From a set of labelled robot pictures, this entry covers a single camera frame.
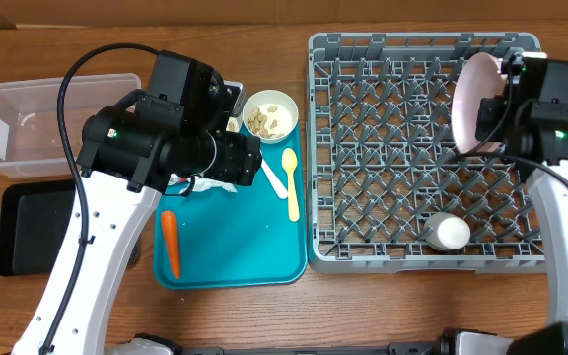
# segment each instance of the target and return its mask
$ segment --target wooden table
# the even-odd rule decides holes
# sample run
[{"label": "wooden table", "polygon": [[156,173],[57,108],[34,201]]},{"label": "wooden table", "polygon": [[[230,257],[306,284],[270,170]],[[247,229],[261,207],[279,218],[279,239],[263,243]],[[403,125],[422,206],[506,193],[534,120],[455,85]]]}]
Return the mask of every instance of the wooden table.
[{"label": "wooden table", "polygon": [[[87,51],[130,41],[207,62],[225,78],[245,83],[249,93],[284,91],[305,112],[308,38],[327,31],[527,31],[551,57],[568,59],[568,21],[19,30],[0,31],[0,82],[59,77]],[[121,50],[93,59],[80,74],[133,72],[145,86],[153,60]],[[0,176],[0,200],[4,189],[18,182]],[[332,275],[308,269],[287,286],[173,292],[153,276],[152,245],[149,222],[142,257],[126,272],[113,306],[109,344],[146,331],[185,346],[382,346],[431,340],[446,326],[518,337],[546,319],[544,275]],[[0,352],[9,351],[26,328],[46,281],[47,275],[0,277]]]}]

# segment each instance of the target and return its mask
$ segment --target tray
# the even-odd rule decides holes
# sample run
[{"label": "tray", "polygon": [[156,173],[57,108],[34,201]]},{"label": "tray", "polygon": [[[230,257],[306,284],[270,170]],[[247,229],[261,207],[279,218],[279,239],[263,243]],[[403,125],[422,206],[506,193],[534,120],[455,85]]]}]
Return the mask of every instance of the tray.
[{"label": "tray", "polygon": [[[310,264],[320,272],[544,272],[513,166],[451,164],[457,78],[477,52],[540,51],[523,33],[315,34],[309,40]],[[464,218],[465,248],[423,241],[433,213]]]},{"label": "tray", "polygon": [[[172,290],[282,284],[296,281],[306,270],[306,209],[299,126],[278,144],[262,144],[264,159],[286,186],[282,151],[298,156],[295,170],[300,220],[288,219],[288,200],[273,191],[263,171],[253,186],[237,186],[238,193],[213,188],[178,194],[185,185],[171,186],[155,215],[153,269],[157,280]],[[161,232],[160,215],[177,215],[181,278],[175,280]]]}]

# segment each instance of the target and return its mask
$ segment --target yellow spoon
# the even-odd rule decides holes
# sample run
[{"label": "yellow spoon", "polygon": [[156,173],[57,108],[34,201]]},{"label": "yellow spoon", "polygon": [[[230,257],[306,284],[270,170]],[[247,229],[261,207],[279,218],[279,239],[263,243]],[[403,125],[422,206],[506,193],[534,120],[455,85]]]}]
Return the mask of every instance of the yellow spoon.
[{"label": "yellow spoon", "polygon": [[297,204],[297,192],[293,172],[297,168],[297,156],[291,148],[284,149],[282,153],[282,168],[288,174],[288,218],[297,222],[300,219],[300,206]]}]

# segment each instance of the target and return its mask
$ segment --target teal tray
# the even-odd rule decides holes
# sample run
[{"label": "teal tray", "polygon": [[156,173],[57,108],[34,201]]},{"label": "teal tray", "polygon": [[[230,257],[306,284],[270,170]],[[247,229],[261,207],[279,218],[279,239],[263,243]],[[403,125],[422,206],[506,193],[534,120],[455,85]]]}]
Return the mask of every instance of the teal tray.
[{"label": "teal tray", "polygon": [[[262,170],[253,186],[236,186],[237,193],[213,188],[178,197],[170,195],[186,184],[167,189],[155,213],[153,270],[159,283],[187,290],[282,284],[302,276],[308,257],[299,126],[280,143],[262,144],[262,154],[286,186],[282,152],[289,147],[298,158],[294,176],[300,220],[296,223],[288,219],[288,200],[275,195]],[[160,216],[167,210],[175,212],[178,221],[179,280],[172,275],[161,231]]]}]

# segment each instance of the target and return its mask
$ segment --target orange carrot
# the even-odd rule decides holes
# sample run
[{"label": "orange carrot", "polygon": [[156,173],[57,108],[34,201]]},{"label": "orange carrot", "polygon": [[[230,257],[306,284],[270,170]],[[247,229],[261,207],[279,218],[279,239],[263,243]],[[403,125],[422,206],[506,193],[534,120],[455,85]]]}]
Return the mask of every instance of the orange carrot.
[{"label": "orange carrot", "polygon": [[162,212],[162,232],[166,240],[170,268],[175,279],[181,278],[181,259],[178,253],[178,223],[173,211]]}]

